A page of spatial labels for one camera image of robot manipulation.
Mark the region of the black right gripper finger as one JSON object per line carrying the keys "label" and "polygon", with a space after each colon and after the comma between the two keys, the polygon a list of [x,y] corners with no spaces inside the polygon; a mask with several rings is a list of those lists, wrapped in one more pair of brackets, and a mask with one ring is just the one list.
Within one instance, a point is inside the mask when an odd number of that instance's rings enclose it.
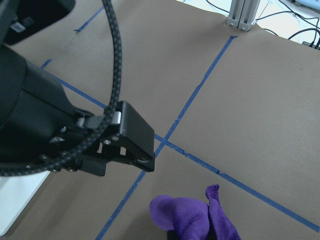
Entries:
{"label": "black right gripper finger", "polygon": [[155,169],[153,128],[126,101],[118,102],[112,122],[82,154],[62,167],[102,177],[107,163],[133,165],[146,172]]}

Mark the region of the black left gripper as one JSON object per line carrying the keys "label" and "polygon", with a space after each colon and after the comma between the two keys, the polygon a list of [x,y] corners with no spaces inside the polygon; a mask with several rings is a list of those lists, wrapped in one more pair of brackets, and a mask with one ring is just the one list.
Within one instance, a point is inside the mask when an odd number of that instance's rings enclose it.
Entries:
{"label": "black left gripper", "polygon": [[88,132],[79,118],[93,113],[72,105],[61,83],[8,47],[0,49],[0,168],[48,163]]}

